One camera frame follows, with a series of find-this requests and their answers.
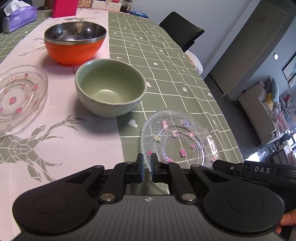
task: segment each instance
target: green bowl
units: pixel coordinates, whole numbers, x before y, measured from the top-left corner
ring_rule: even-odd
[[[75,86],[82,104],[96,115],[115,117],[131,111],[144,96],[144,76],[113,59],[94,59],[79,67]]]

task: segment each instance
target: tissue pack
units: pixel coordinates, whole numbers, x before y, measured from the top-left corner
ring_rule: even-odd
[[[37,19],[37,6],[21,7],[3,19],[3,32],[11,33]]]

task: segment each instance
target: glass plate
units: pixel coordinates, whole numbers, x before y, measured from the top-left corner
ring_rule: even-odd
[[[0,132],[10,131],[42,102],[48,86],[44,71],[34,65],[22,65],[0,75]]]
[[[194,116],[179,110],[161,110],[149,117],[142,129],[141,149],[150,171],[151,153],[159,161],[176,162],[188,169],[192,164],[212,168],[219,158],[208,130]]]

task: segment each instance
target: floor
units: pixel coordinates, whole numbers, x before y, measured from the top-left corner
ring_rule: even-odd
[[[207,75],[204,81],[224,114],[237,141],[243,159],[245,160],[252,155],[250,159],[256,160],[259,158],[260,161],[266,162],[270,153],[277,149],[275,144],[272,143],[269,146],[262,147],[257,146],[260,144],[259,137],[250,120],[245,116],[246,114],[240,107],[235,106],[232,102],[224,98],[220,88],[210,75]]]

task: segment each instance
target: finger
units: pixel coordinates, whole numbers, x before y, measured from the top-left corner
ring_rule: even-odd
[[[280,234],[281,233],[281,225],[278,225],[278,227],[276,228],[275,232],[277,234]]]
[[[280,225],[295,225],[296,224],[296,209],[291,212],[285,213],[280,221]]]

